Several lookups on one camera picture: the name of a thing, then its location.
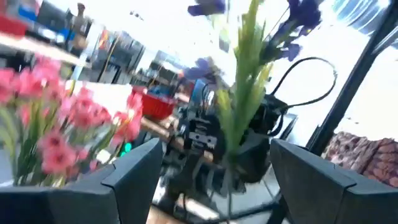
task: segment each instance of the green light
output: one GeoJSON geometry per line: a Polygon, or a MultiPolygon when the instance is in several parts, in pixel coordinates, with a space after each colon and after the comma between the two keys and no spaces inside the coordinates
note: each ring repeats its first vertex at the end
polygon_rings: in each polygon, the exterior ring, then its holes
{"type": "Polygon", "coordinates": [[[131,151],[132,145],[131,143],[125,143],[124,145],[124,152],[129,152],[131,151]]]}

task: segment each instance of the red patterned cushion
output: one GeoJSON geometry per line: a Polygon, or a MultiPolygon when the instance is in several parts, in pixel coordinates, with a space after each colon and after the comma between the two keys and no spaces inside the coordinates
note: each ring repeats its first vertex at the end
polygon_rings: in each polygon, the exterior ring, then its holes
{"type": "Polygon", "coordinates": [[[332,138],[326,148],[325,159],[362,174],[378,145],[379,141],[340,132],[332,138]]]}
{"type": "Polygon", "coordinates": [[[363,175],[398,187],[398,143],[393,139],[383,139],[363,175]]]}

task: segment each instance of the black cord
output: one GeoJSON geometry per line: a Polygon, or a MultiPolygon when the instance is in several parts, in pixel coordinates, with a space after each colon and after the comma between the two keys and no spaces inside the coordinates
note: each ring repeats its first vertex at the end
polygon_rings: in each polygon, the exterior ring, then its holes
{"type": "MultiPolygon", "coordinates": [[[[295,107],[295,106],[304,106],[304,105],[310,105],[310,104],[319,102],[319,101],[325,99],[325,98],[332,92],[332,90],[335,88],[335,86],[336,86],[336,81],[337,81],[337,71],[336,71],[335,66],[334,66],[332,63],[330,63],[328,60],[323,59],[323,58],[320,58],[320,57],[307,57],[307,58],[302,58],[302,59],[296,61],[292,66],[290,66],[290,68],[284,73],[284,75],[283,75],[282,78],[280,79],[280,81],[279,81],[279,83],[277,84],[277,86],[275,87],[274,91],[272,91],[271,95],[275,95],[275,93],[277,92],[277,90],[278,90],[279,87],[281,86],[282,82],[285,80],[286,76],[287,76],[297,65],[299,65],[300,63],[305,62],[305,61],[307,61],[307,60],[320,60],[320,61],[322,61],[322,62],[327,63],[328,65],[330,65],[330,66],[332,67],[332,69],[333,69],[333,76],[334,76],[335,79],[333,80],[333,84],[332,84],[331,88],[330,88],[325,94],[323,94],[322,96],[320,96],[320,97],[318,97],[318,98],[316,98],[316,99],[314,99],[314,100],[310,100],[310,101],[307,101],[307,102],[304,102],[304,103],[297,103],[297,104],[294,104],[294,105],[288,105],[288,106],[284,106],[284,107],[281,107],[281,108],[277,108],[277,109],[274,110],[274,112],[280,113],[281,111],[291,109],[291,108],[293,108],[293,107],[295,107]]],[[[273,130],[271,133],[269,133],[268,135],[271,136],[271,137],[276,136],[276,135],[282,130],[282,127],[283,127],[283,115],[281,114],[278,127],[277,127],[275,130],[273,130]]]]}

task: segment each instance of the red container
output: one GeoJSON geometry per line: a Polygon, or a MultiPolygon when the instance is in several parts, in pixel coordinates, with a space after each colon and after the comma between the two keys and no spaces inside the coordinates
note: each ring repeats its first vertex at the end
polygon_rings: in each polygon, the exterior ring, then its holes
{"type": "Polygon", "coordinates": [[[132,93],[142,94],[142,113],[150,118],[163,120],[169,117],[174,110],[177,100],[172,98],[156,97],[146,93],[147,88],[133,86],[132,93]]]}
{"type": "Polygon", "coordinates": [[[17,19],[8,18],[0,14],[0,32],[12,34],[17,37],[25,36],[27,25],[17,19]]]}

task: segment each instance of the purple flower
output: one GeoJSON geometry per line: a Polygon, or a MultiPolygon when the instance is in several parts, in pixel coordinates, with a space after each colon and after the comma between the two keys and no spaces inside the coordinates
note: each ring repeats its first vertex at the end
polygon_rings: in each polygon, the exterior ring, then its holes
{"type": "Polygon", "coordinates": [[[294,22],[295,27],[314,29],[320,23],[321,12],[316,0],[287,0],[290,16],[286,22],[294,22]]]}
{"type": "Polygon", "coordinates": [[[299,44],[289,44],[286,46],[287,50],[281,50],[279,58],[287,58],[290,62],[299,55],[302,47],[299,44]]]}
{"type": "Polygon", "coordinates": [[[195,6],[188,6],[188,12],[191,16],[209,16],[213,14],[222,14],[226,6],[224,0],[204,1],[195,6]]]}
{"type": "Polygon", "coordinates": [[[184,78],[187,80],[202,79],[206,82],[215,83],[216,78],[208,61],[199,58],[195,63],[196,67],[187,68],[183,71],[184,78]]]}
{"type": "Polygon", "coordinates": [[[281,23],[272,38],[264,42],[264,48],[260,53],[262,63],[283,57],[294,60],[299,54],[301,47],[297,44],[291,44],[292,41],[302,35],[308,35],[308,31],[314,29],[320,23],[321,12],[318,9],[316,0],[287,1],[289,3],[290,16],[285,22],[281,23]],[[290,33],[299,27],[301,29],[298,36],[290,36],[290,33]],[[283,42],[285,42],[284,47],[287,47],[289,50],[278,49],[278,46],[283,42]]]}

